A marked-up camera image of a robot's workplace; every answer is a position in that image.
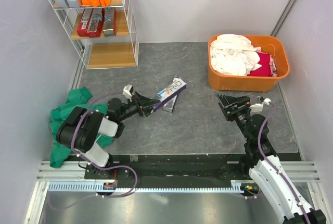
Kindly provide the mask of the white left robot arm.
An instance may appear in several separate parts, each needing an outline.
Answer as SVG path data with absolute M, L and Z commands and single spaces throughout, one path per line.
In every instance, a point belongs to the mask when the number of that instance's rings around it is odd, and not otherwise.
M 156 98 L 133 92 L 126 103 L 119 98 L 110 99 L 105 114 L 77 106 L 57 131 L 56 142 L 92 163 L 96 173 L 108 179 L 114 173 L 113 158 L 99 146 L 97 135 L 119 138 L 125 127 L 125 119 L 136 114 L 147 117 L 159 103 Z

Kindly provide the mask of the red silver r&o box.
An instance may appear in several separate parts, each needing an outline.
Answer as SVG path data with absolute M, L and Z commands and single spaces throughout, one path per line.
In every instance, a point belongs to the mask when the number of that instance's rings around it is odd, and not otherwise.
M 116 14 L 113 7 L 107 7 L 104 10 L 103 34 L 105 37 L 116 36 Z
M 87 28 L 87 35 L 89 38 L 98 38 L 101 35 L 101 31 L 104 23 L 104 9 L 94 8 L 92 10 L 91 18 Z

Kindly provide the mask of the red silver R&O box front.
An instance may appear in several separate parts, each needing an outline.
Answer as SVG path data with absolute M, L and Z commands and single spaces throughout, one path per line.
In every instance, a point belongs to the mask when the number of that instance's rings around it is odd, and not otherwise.
M 94 8 L 92 10 L 91 18 L 87 28 L 87 35 L 89 38 L 98 38 L 101 35 L 101 31 L 104 23 L 104 9 Z

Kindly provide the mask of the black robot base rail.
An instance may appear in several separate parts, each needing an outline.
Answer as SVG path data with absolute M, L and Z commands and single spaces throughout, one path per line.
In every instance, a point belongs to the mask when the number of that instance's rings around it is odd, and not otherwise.
M 138 188 L 221 188 L 233 180 L 248 180 L 249 169 L 262 156 L 246 154 L 114 155 L 114 171 L 89 165 L 85 179 L 115 179 L 118 186 Z

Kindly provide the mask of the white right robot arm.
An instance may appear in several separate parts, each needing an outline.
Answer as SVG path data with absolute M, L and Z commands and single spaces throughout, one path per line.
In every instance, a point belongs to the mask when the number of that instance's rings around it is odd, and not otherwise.
M 267 134 L 268 120 L 276 105 L 269 98 L 259 97 L 251 104 L 250 97 L 217 94 L 218 105 L 229 122 L 235 122 L 246 142 L 245 156 L 238 166 L 239 175 L 252 179 L 272 206 L 280 223 L 326 223 L 322 210 L 314 209 L 289 179 Z

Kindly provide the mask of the purple silver R&O box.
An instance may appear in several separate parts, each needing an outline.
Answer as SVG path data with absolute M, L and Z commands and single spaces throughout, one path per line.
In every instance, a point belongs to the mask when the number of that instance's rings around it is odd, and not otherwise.
M 172 99 L 170 99 L 164 106 L 163 106 L 163 110 L 168 112 L 168 113 L 172 113 L 174 110 L 174 106 L 176 103 L 178 95 L 175 95 Z

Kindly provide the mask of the red barcode toothpaste box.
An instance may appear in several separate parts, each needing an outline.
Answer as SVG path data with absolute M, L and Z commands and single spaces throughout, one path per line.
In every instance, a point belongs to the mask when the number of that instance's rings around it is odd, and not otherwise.
M 76 29 L 76 32 L 79 37 L 87 36 L 87 28 L 88 28 L 89 20 L 91 18 L 91 14 L 92 14 L 91 8 L 84 9 L 84 11 L 81 15 L 81 19 L 79 21 L 78 27 Z

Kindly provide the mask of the purple silver toothpaste box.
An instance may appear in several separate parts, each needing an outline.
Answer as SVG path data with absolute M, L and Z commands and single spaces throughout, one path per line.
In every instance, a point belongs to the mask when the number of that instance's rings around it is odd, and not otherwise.
M 175 95 L 179 95 L 181 91 L 186 89 L 186 86 L 187 83 L 180 77 L 174 77 L 171 84 L 152 97 L 152 99 L 158 99 L 160 101 L 160 103 L 153 108 L 154 111 L 156 112 L 160 108 L 163 109 L 163 106 Z

